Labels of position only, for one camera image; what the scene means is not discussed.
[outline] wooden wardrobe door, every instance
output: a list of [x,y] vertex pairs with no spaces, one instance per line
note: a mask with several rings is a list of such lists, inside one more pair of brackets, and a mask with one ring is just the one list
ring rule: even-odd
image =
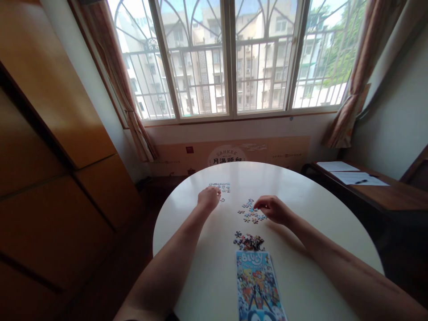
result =
[[75,176],[117,230],[142,213],[142,200],[119,155],[83,168]]
[[113,234],[70,176],[0,202],[0,251],[61,288],[73,283]]
[[38,0],[0,1],[0,61],[76,168],[116,153]]
[[0,87],[0,196],[66,170]]
[[56,294],[0,262],[0,317],[7,321],[38,319]]

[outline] poster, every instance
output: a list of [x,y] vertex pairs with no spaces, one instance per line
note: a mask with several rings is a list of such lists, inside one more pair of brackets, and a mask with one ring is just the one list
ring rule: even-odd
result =
[[300,171],[310,137],[273,137],[156,145],[159,158],[149,163],[152,176],[188,176],[209,166],[255,161]]
[[269,253],[236,251],[239,321],[286,321]]

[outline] paper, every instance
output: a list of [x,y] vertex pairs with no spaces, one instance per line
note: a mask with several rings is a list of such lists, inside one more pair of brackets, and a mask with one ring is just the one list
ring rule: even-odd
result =
[[347,163],[337,161],[337,162],[318,162],[317,165],[321,166],[323,169],[329,172],[348,172],[348,171],[359,171],[358,168],[355,168]]
[[287,321],[269,253],[236,251],[239,321]]
[[332,173],[346,185],[374,185],[374,186],[389,186],[387,183],[370,176],[367,173],[353,173],[353,172],[334,172]]

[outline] wooden cabinet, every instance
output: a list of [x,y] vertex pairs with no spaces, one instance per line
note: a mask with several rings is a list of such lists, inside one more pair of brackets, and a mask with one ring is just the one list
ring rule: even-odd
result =
[[38,0],[0,1],[0,61],[76,168],[116,153]]
[[143,208],[39,0],[0,0],[0,29],[0,319],[36,320]]
[[117,230],[142,212],[141,198],[119,155],[81,169],[75,176]]
[[38,319],[56,294],[0,262],[0,317],[7,321]]
[[112,237],[70,176],[0,201],[0,251],[64,289]]
[[0,197],[65,172],[2,87],[0,137]]

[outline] curtain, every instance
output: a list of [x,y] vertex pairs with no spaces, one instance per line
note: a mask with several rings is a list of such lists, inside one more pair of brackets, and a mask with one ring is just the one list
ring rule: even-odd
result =
[[107,0],[86,1],[86,3],[88,2],[92,3],[85,5],[85,1],[81,2],[82,12],[114,94],[125,110],[138,158],[142,162],[154,161],[157,158],[157,153],[137,114],[136,98],[131,91]]
[[389,37],[394,24],[388,18],[403,8],[403,3],[391,0],[367,0],[366,14],[357,58],[349,79],[349,94],[325,133],[323,144],[328,148],[351,147],[352,130],[358,110],[358,101],[369,80],[376,59],[382,52],[382,43]]

